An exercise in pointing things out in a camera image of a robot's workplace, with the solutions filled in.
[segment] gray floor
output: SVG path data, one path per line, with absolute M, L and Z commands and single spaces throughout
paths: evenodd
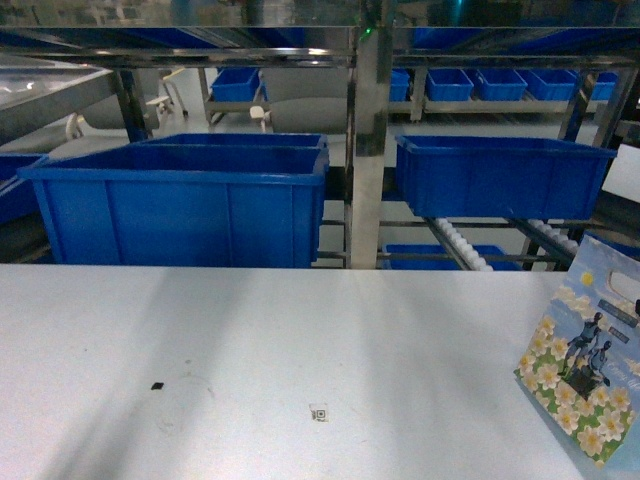
M 208 70 L 208 81 L 215 78 L 215 69 Z M 185 108 L 189 111 L 189 117 L 183 118 L 179 108 L 171 115 L 165 116 L 161 121 L 161 127 L 153 132 L 154 137 L 163 137 L 180 132 L 255 132 L 259 133 L 260 125 L 250 119 L 248 113 L 227 114 L 222 121 L 211 128 L 205 119 L 204 108 L 201 99 L 197 71 L 188 69 L 174 79 L 182 94 Z M 532 115 L 532 114 L 429 114 L 424 115 L 420 123 L 411 124 L 408 119 L 391 117 L 385 153 L 387 166 L 395 165 L 395 140 L 396 135 L 481 135 L 481 136 L 513 136 L 513 137 L 544 137 L 557 138 L 560 129 L 561 116 L 559 115 Z M 85 137 L 91 143 L 108 141 L 105 137 L 120 139 L 126 142 L 124 130 L 96 130 L 88 125 L 82 125 Z M 593 141 L 597 125 L 590 118 L 583 125 L 578 141 L 590 144 Z M 331 135 L 330 157 L 332 165 L 344 165 L 345 136 Z M 415 220 L 406 204 L 402 202 L 385 202 L 382 206 L 381 218 L 384 220 Z M 343 205 L 341 202 L 327 202 L 325 208 L 326 220 L 342 220 Z M 520 253 L 524 237 L 515 230 L 507 229 L 472 229 L 461 232 L 471 243 L 492 244 L 502 247 L 508 253 Z M 320 250 L 342 251 L 342 229 L 336 226 L 323 226 L 321 228 Z M 434 237 L 426 228 L 381 228 L 379 244 L 388 243 L 436 243 Z M 339 266 L 341 262 L 325 260 L 319 265 Z

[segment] stainless steel shelf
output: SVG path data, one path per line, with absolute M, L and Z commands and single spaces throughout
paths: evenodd
M 422 0 L 397 2 L 398 26 L 610 27 L 633 24 L 633 2 L 597 0 Z M 0 24 L 19 27 L 353 26 L 375 21 L 375 2 L 359 0 L 7 0 Z
M 0 145 L 93 105 L 117 92 L 113 72 L 94 68 L 0 68 L 0 79 L 33 78 L 43 86 L 0 101 Z
M 617 70 L 620 80 L 596 136 L 597 146 L 615 148 L 620 141 L 617 124 L 621 118 L 631 120 L 640 96 L 638 38 L 638 2 L 598 0 L 8 0 L 0 7 L 0 53 L 118 70 L 95 74 L 100 78 L 94 79 L 93 92 L 65 101 L 77 109 L 95 96 L 117 91 L 135 139 L 145 136 L 144 118 L 135 75 L 126 69 L 348 68 L 345 260 L 353 268 L 376 264 L 388 113 L 410 113 L 415 121 L 423 109 L 564 112 L 559 135 L 571 140 L 584 114 L 597 106 L 589 103 L 593 72 Z M 389 103 L 392 66 L 415 69 L 418 86 L 424 85 L 427 69 L 437 67 L 583 72 L 570 102 L 423 102 L 419 87 L 412 101 Z M 255 104 L 209 102 L 204 90 L 203 101 L 208 113 L 242 111 Z M 41 103 L 39 111 L 54 109 L 52 105 Z M 26 129 L 12 127 L 11 135 Z M 9 137 L 7 132 L 2 131 L 0 142 Z

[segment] metal pole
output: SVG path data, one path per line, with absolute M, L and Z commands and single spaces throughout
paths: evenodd
M 354 53 L 358 43 L 358 29 L 352 28 L 349 31 L 349 49 Z M 352 219 L 352 203 L 353 203 L 353 155 L 355 151 L 355 135 L 356 135 L 356 83 L 357 70 L 355 65 L 349 67 L 349 83 L 347 84 L 347 135 L 345 142 L 344 157 L 344 237 L 343 250 L 345 257 L 342 262 L 343 268 L 347 268 L 351 263 L 351 219 Z
M 604 111 L 602 123 L 593 140 L 594 147 L 617 149 L 622 139 L 615 136 L 618 122 L 633 117 L 637 108 L 640 93 L 640 78 L 637 68 L 628 68 L 618 73 L 618 81 L 613 89 L 611 99 Z
M 424 109 L 424 88 L 427 83 L 427 67 L 418 67 L 413 74 L 413 95 L 411 96 L 411 121 L 422 120 Z
M 597 75 L 597 73 L 590 71 L 580 72 L 573 95 L 571 96 L 571 101 L 562 120 L 562 126 L 560 127 L 560 133 L 558 135 L 559 140 L 575 142 L 578 138 L 578 132 L 582 126 L 584 115 L 587 112 L 587 106 L 591 100 L 591 93 L 597 81 Z
M 394 0 L 362 0 L 360 3 L 349 268 L 376 268 L 395 4 Z
M 559 263 L 563 265 L 569 266 L 573 261 L 573 253 L 564 248 L 562 245 L 554 242 L 549 237 L 547 237 L 544 233 L 538 231 L 532 225 L 530 225 L 526 220 L 516 220 L 510 219 L 509 222 L 513 224 L 518 230 L 520 230 L 524 235 L 531 239 L 532 243 L 540 245 L 545 252 L 549 253 L 549 255 L 557 258 Z
M 425 223 L 436 237 L 436 240 L 442 245 L 445 252 L 451 255 L 451 258 L 458 264 L 461 270 L 473 270 L 473 267 L 467 262 L 467 259 L 462 256 L 458 249 L 451 243 L 449 238 L 444 234 L 440 227 L 432 218 L 425 218 Z
M 135 70 L 119 70 L 117 82 L 117 96 L 122 118 L 129 141 L 139 142 L 151 137 L 151 130 L 147 128 L 145 116 L 147 106 L 140 87 L 140 78 Z

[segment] white table surface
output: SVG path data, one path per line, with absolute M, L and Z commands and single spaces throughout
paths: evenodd
M 0 266 L 0 478 L 637 478 L 512 373 L 562 278 Z

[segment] crate rim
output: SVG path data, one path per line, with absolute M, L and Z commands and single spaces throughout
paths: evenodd
M 329 167 L 329 151 L 318 147 L 296 147 L 278 146 L 284 150 L 317 150 L 318 156 L 313 163 L 313 170 L 309 173 L 261 173 L 261 172 L 220 172 L 204 170 L 128 170 L 110 168 L 60 168 L 65 161 L 90 158 L 97 153 L 117 152 L 122 150 L 152 149 L 157 148 L 157 144 L 130 144 L 124 147 L 107 150 L 104 152 L 94 152 L 77 157 L 70 157 L 55 162 L 47 161 L 39 165 L 25 166 L 17 169 L 17 175 L 25 180 L 68 180 L 68 181 L 131 181 L 159 183 L 159 182 L 185 182 L 185 183 L 254 183 L 257 185 L 283 184 L 283 185 L 322 185 Z M 203 150 L 216 150 L 218 148 L 230 148 L 228 146 L 217 145 L 189 145 L 190 148 L 201 148 Z M 249 145 L 234 145 L 234 149 L 266 150 L 273 147 L 251 147 Z
M 474 139 L 474 138 L 487 138 L 483 136 L 473 136 L 473 135 L 396 135 L 395 140 L 398 145 L 402 148 L 405 148 L 410 153 L 422 153 L 422 152 L 433 152 L 436 151 L 438 155 L 448 154 L 448 155 L 459 155 L 461 153 L 477 153 L 478 151 L 482 152 L 492 152 L 492 151 L 516 151 L 518 153 L 527 153 L 527 152 L 536 152 L 540 153 L 541 149 L 536 148 L 513 148 L 513 147 L 457 147 L 457 146 L 429 146 L 429 147 L 420 147 L 411 141 L 412 137 L 417 138 L 451 138 L 451 139 Z M 533 137 L 492 137 L 493 140 L 514 140 L 514 139 L 526 139 L 526 140 L 544 140 L 545 142 L 549 142 L 555 145 L 571 145 L 572 148 L 544 148 L 544 152 L 549 153 L 560 153 L 563 155 L 576 155 L 576 156 L 589 156 L 589 157 L 603 157 L 610 156 L 614 158 L 617 156 L 618 152 L 615 150 L 610 150 L 606 148 L 600 147 L 591 147 L 589 145 L 581 145 L 574 142 L 568 142 L 564 140 L 558 140 L 553 138 L 533 138 Z
M 483 82 L 487 86 L 490 86 L 490 87 L 528 87 L 529 86 L 529 84 L 525 81 L 525 79 L 522 78 L 522 75 L 520 75 L 517 70 L 514 70 L 512 68 L 505 68 L 501 70 L 511 71 L 515 73 L 516 76 L 520 79 L 520 82 L 518 83 L 515 83 L 515 82 L 492 83 L 489 80 L 487 80 L 487 77 L 484 76 L 484 70 L 489 70 L 489 69 L 476 69 L 475 72 L 479 77 L 479 81 Z

